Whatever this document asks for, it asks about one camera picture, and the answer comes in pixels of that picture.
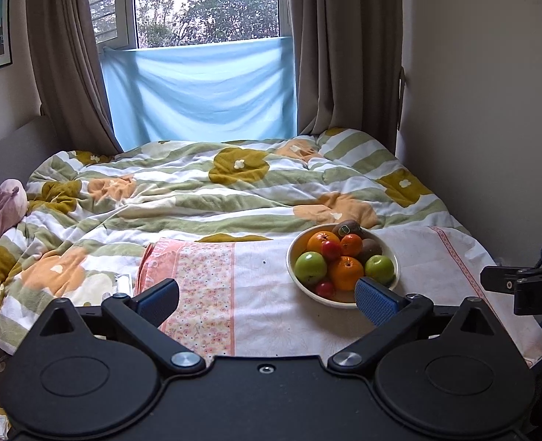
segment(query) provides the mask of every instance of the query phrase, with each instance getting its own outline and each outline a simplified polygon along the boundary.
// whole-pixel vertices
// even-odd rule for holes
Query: blue gripper pad
[[[358,309],[376,326],[383,325],[408,305],[403,297],[368,277],[358,279],[354,299]]]
[[[179,286],[173,279],[165,279],[132,299],[134,311],[150,322],[160,326],[179,305]]]

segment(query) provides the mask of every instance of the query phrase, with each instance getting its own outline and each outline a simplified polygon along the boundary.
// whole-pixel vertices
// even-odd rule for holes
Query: fruit bowl
[[[327,230],[329,232],[332,231],[332,229],[336,227],[336,224],[322,224],[318,225],[316,227],[312,227],[311,229],[307,229],[300,233],[295,240],[289,245],[289,249],[287,250],[287,271],[289,272],[289,275],[291,276],[291,279],[297,285],[297,287],[305,293],[308,297],[311,299],[314,299],[316,302],[320,302],[323,305],[334,307],[334,308],[345,308],[345,309],[354,309],[357,308],[357,304],[354,302],[354,290],[352,291],[342,291],[337,290],[336,294],[332,297],[332,299],[325,299],[324,297],[321,297],[319,295],[316,295],[313,291],[305,287],[304,284],[302,284],[297,277],[295,276],[295,273],[293,272],[293,267],[295,265],[295,261],[298,259],[298,257],[303,254],[306,250],[306,245],[310,239],[310,237],[317,232],[320,232],[321,230]],[[393,290],[397,283],[399,282],[399,264],[397,262],[397,257],[395,256],[395,253],[389,245],[387,245],[383,239],[376,236],[373,232],[370,232],[369,230],[363,229],[364,237],[369,237],[376,242],[379,243],[383,250],[383,255],[389,257],[391,261],[393,262],[394,267],[394,279],[389,285],[389,289]]]

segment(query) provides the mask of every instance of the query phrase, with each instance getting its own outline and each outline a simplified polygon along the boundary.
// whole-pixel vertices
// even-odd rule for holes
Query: green apple
[[[365,264],[365,276],[382,285],[388,285],[395,276],[395,267],[389,257],[374,255]]]
[[[306,286],[312,286],[326,276],[328,265],[317,252],[304,252],[293,265],[293,273]]]

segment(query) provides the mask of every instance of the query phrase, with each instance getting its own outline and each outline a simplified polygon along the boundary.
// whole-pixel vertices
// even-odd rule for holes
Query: light blue cloth
[[[158,140],[295,136],[290,37],[111,50],[101,68],[124,150]]]

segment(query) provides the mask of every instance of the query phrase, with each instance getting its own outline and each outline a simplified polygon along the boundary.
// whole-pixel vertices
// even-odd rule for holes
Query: orange flower pattern
[[[322,157],[317,148],[304,139],[291,139],[275,153],[279,156],[290,157],[308,162],[312,157]]]
[[[22,272],[22,283],[33,290],[47,288],[55,297],[61,297],[81,287],[85,271],[80,264],[85,257],[87,253],[81,247],[71,247],[62,255],[51,250]]]
[[[354,219],[361,227],[370,229],[379,223],[371,204],[355,199],[350,194],[330,192],[318,198],[314,204],[293,207],[293,213],[318,224],[330,224]]]
[[[123,198],[131,197],[135,189],[136,182],[132,175],[120,178],[93,179],[87,185],[87,191],[96,202],[105,197],[120,201]]]

